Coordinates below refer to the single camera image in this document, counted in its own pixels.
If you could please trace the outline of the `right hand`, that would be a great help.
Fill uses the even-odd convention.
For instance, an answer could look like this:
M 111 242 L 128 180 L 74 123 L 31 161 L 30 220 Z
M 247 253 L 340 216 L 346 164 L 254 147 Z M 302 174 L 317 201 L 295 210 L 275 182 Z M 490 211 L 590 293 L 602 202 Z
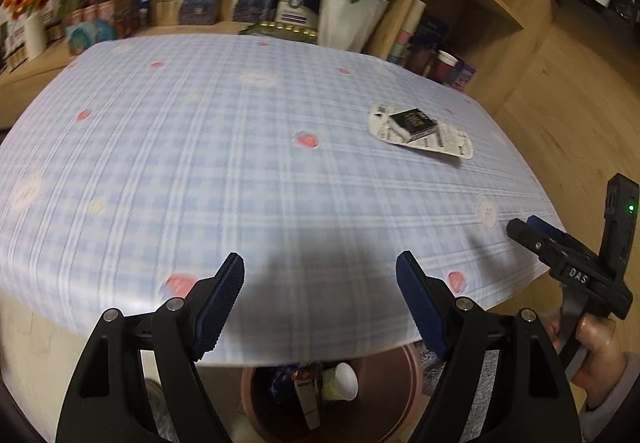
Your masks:
M 570 381 L 585 391 L 586 405 L 596 409 L 625 373 L 627 359 L 612 319 L 586 313 L 577 324 L 575 338 L 587 350 L 587 356 Z

